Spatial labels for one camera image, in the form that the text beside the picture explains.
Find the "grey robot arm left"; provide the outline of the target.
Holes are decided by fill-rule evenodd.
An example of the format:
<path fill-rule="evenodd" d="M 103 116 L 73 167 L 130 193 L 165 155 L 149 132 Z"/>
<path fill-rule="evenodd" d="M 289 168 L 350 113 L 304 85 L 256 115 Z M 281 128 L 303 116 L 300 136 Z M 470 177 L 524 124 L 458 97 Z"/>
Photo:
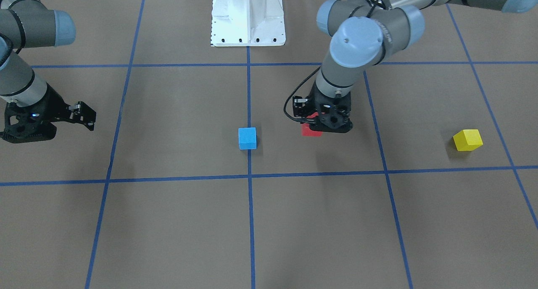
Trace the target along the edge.
<path fill-rule="evenodd" d="M 316 16 L 331 37 L 329 50 L 311 93 L 294 97 L 294 115 L 313 131 L 350 131 L 351 89 L 363 71 L 417 42 L 425 30 L 422 9 L 447 3 L 523 13 L 537 0 L 329 0 Z"/>

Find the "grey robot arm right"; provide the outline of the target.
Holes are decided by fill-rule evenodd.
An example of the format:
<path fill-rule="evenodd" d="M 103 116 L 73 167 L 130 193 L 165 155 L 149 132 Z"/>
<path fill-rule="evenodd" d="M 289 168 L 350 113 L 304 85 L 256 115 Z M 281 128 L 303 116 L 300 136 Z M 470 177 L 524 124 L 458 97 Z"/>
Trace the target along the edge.
<path fill-rule="evenodd" d="M 73 20 L 41 0 L 1 0 L 0 20 L 0 94 L 6 101 L 1 138 L 13 144 L 51 140 L 56 135 L 54 123 L 73 122 L 79 106 L 68 105 L 19 54 L 25 48 L 72 44 Z"/>

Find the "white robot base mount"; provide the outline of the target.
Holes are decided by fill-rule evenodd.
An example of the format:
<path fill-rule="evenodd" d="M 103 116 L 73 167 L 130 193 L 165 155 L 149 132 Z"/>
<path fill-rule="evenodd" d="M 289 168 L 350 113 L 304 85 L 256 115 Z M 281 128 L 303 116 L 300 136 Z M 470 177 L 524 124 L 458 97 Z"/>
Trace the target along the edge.
<path fill-rule="evenodd" d="M 211 16 L 213 47 L 286 44 L 283 0 L 213 0 Z"/>

